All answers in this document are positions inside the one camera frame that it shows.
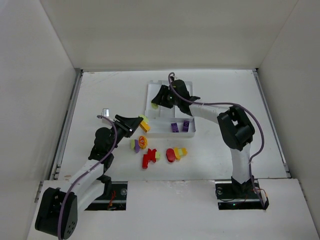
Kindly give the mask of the lime green square brick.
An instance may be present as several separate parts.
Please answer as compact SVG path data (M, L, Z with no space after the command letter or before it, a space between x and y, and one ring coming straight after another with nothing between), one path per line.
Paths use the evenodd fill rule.
M157 110L159 106L157 104L155 104L155 103L151 103L151 107L153 109Z
M148 122L149 122L149 119L148 119L145 115L140 114L139 117L140 117L140 118L143 118L143 121L144 121L145 123L148 123Z

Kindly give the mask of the yellow long brick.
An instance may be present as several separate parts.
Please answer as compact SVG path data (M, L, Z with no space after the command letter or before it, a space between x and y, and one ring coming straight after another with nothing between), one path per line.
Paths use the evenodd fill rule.
M139 126L142 128L142 130L143 130L145 133L147 133L147 132L151 129L150 126L148 125L148 123L145 122L145 121L142 121L142 122L139 124Z

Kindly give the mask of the yellow butterfly print brick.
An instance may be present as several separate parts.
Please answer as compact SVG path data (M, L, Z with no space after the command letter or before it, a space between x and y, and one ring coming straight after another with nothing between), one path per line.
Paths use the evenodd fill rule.
M138 145L141 149L145 149L148 146L148 140L145 136L141 135L138 138Z

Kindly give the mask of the purple brick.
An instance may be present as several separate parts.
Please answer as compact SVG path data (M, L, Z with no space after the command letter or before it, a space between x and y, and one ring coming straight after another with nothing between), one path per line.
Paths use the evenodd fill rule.
M187 133L189 131L189 126L190 122L188 120L184 120L182 125L182 131Z
M173 133L178 133L179 132L179 127L178 127L178 124L176 122L174 123L171 123L171 130Z

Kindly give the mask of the lavender half-round brick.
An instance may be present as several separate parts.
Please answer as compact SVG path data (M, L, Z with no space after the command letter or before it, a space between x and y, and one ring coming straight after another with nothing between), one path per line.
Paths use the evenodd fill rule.
M140 151L140 145L139 145L139 141L137 139L134 140L134 151L135 153L138 153Z

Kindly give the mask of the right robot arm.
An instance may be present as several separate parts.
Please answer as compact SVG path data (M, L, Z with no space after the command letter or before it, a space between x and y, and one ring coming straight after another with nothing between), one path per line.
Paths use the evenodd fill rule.
M168 109L177 106L191 117L199 117L218 124L224 143L230 148L232 160L231 189L234 199L246 197L252 189L250 149L255 129L245 111L236 105L223 108L197 102L201 98L190 95L183 80L162 85L151 100L153 105Z

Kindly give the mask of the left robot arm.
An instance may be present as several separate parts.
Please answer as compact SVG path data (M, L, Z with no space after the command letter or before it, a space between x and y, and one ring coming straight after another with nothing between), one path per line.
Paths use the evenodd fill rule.
M34 228L59 240L71 237L81 212L98 197L106 194L112 186L106 171L110 168L117 148L123 138L130 138L137 130L142 117L116 115L114 120L99 115L110 123L95 132L94 144L81 169L62 187L47 188L40 201Z

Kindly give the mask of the white divided plastic tray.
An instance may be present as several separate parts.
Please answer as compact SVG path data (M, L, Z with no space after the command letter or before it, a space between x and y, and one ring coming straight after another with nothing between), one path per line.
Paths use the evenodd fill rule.
M165 108L152 106L152 99L167 81L149 81L147 85L146 107L144 115L148 118L152 138L192 138L196 133L195 119L182 113L177 106Z

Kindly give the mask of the red butterfly-shaped brick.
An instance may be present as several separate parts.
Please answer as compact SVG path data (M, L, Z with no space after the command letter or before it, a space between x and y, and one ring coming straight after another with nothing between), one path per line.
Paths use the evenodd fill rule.
M147 153L143 155L142 159L142 168L147 169L149 162L155 163L157 161L156 159L156 149L148 149Z

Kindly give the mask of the lime green brick by red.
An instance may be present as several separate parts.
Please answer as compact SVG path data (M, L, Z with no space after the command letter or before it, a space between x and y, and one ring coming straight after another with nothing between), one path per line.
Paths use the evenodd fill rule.
M155 159L156 159L156 161L160 160L160 158L161 158L161 153L160 153L159 151L156 151L156 152L155 152Z

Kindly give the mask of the left aluminium frame rail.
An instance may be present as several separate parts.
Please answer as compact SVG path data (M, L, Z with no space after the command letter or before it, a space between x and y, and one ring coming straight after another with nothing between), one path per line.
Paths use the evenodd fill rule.
M83 69L81 68L75 68L74 70L75 70L75 79L74 79L73 87L68 100L68 105L64 115L62 127L59 133L56 147L55 147L54 155L49 161L48 168L45 171L44 179L39 182L34 203L37 203L38 200L40 199L40 193L41 193L44 181L57 180L59 178L63 156L66 149L66 144L67 144L71 123L72 123L72 119L73 119L73 115L75 112L75 107L76 107L76 103L77 103L77 99L80 91L82 77L84 73Z

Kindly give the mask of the aluminium frame rail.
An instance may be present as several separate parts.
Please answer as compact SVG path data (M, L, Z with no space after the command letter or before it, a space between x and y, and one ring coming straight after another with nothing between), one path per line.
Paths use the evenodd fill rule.
M262 85L261 85L261 81L260 81L260 78L259 78L258 70L259 70L258 68L253 68L252 69L253 76L255 78L255 82L256 82L256 85L258 87L258 90L259 90L259 93L260 93L260 96L261 96L261 99L262 99L262 102L263 102L263 105L264 105L264 108L265 108L265 111L266 111L266 114L267 114L267 118L268 118L269 124L270 124L271 129L272 129L272 134L273 134L273 137L274 137L274 139L276 141L277 149L278 149L278 152L280 154L281 161L282 161L283 167L285 169L287 178L288 179L292 179L292 174L291 174L291 171L289 169L288 163L286 161L286 158L285 158L285 155L284 155L284 152L283 152L280 140L279 140L279 136L278 136L277 130L275 128L275 124L274 124L274 121L273 121L273 118L272 118L272 115L271 115L271 112L270 112L270 109L269 109L269 106L268 106L268 103L267 103L263 88L262 88Z
M68 100L68 105L64 115L62 127L59 133L56 147L55 147L54 155L49 161L48 168L45 171L44 179L39 182L34 203L37 203L38 200L40 199L40 193L41 193L44 181L57 180L59 178L63 156L66 149L66 144L67 144L71 123L72 123L72 119L73 119L73 115L75 112L75 107L76 107L76 103L77 103L77 99L80 91L82 77L84 73L83 69L81 68L75 68L74 70L75 70L75 79L74 79L73 87Z

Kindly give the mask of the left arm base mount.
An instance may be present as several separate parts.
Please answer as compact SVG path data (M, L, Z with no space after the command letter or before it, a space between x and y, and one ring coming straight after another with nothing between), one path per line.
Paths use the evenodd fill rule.
M97 197L86 211L125 211L127 207L128 182L112 181L109 176L98 180L104 184L103 194Z

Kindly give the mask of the right aluminium frame rail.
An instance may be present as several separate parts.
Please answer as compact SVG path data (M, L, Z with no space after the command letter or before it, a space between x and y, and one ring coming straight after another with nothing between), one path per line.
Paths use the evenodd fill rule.
M278 149L278 152L280 154L281 161L282 161L283 167L285 169L287 178L288 179L292 179L292 174L291 174L291 171L289 169L288 163L286 161L286 158L285 158L285 155L284 155L284 152L283 152L280 140L279 140L279 136L278 136L277 130L275 128L275 124L274 124L274 121L273 121L273 118L272 118L272 115L271 115L271 112L270 112L270 109L269 109L269 106L268 106L268 103L267 103L263 88L262 88L262 85L261 85L261 81L260 81L260 78L259 78L258 70L259 70L258 68L253 68L252 69L253 76L255 78L255 82L256 82L256 85L258 87L258 90L259 90L259 93L260 93L260 96L261 96L261 99L262 99L262 102L263 102L263 105L264 105L264 108L265 108L265 111L266 111L266 114L267 114L267 118L268 118L269 124L270 124L271 129L272 129L272 134L273 134L273 137L274 137L274 139L276 141L277 149Z

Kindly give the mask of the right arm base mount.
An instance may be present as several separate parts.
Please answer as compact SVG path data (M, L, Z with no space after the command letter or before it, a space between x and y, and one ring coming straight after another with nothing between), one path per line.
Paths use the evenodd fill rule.
M219 210L266 210L269 198L260 188L259 181L248 180L243 184L234 179L215 182L215 195Z

